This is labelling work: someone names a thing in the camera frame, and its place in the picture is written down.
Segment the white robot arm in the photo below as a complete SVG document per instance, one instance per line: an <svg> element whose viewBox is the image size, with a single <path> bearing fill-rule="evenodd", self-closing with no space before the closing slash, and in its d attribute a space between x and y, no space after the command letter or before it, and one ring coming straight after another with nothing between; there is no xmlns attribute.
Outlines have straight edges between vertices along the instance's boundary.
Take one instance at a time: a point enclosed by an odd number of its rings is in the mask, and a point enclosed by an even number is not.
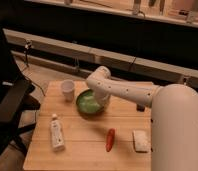
<svg viewBox="0 0 198 171"><path fill-rule="evenodd" d="M105 66L86 84L101 105L113 95L151 109L151 171L198 171L198 93L193 88L115 81Z"/></svg>

